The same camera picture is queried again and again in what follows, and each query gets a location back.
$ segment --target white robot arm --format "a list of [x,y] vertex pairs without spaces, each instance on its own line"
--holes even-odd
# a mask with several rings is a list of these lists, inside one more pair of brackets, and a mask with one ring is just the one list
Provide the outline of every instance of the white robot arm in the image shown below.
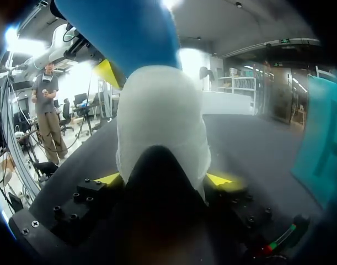
[[[55,29],[52,38],[52,45],[46,50],[45,53],[37,57],[27,59],[22,65],[16,66],[13,71],[15,83],[32,81],[37,76],[40,70],[49,62],[60,62],[64,59],[65,52],[73,45],[78,38],[75,36],[75,28],[67,30],[67,24],[60,25]],[[3,83],[3,77],[9,69],[2,67],[0,73],[0,86]]]

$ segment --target desk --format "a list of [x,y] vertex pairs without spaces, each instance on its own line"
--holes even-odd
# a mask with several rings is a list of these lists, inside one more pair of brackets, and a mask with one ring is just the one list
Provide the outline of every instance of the desk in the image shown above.
[[95,108],[97,106],[100,106],[99,102],[91,104],[91,105],[88,105],[88,106],[78,107],[78,108],[74,108],[73,109],[73,112],[78,112],[79,110],[84,110],[85,111],[85,119],[86,119],[87,124],[89,126],[89,131],[90,131],[91,136],[92,136],[92,128],[91,128],[90,117],[89,117],[89,109]]

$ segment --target office chair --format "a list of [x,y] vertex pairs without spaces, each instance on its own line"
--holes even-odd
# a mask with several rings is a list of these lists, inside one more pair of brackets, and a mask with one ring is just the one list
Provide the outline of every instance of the office chair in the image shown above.
[[70,116],[70,103],[67,99],[64,100],[64,105],[63,105],[63,117],[64,120],[59,121],[59,126],[61,127],[61,132],[63,132],[63,136],[65,135],[66,130],[70,129],[74,131],[74,128],[71,126],[66,126],[67,124],[70,123],[71,121],[71,116]]

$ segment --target green indicator light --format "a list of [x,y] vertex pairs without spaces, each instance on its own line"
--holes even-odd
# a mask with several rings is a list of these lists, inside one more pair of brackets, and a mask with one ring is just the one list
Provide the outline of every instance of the green indicator light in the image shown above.
[[272,242],[271,244],[269,244],[269,247],[271,248],[271,250],[274,250],[277,247],[277,244],[275,242]]

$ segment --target person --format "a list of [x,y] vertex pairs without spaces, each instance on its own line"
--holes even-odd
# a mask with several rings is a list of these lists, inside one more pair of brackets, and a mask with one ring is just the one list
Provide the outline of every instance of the person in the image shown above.
[[48,160],[59,164],[64,159],[67,147],[61,135],[59,118],[57,116],[53,99],[58,91],[58,78],[53,74],[54,63],[45,67],[45,72],[38,75],[32,87],[31,101],[36,104],[36,114],[42,141]]

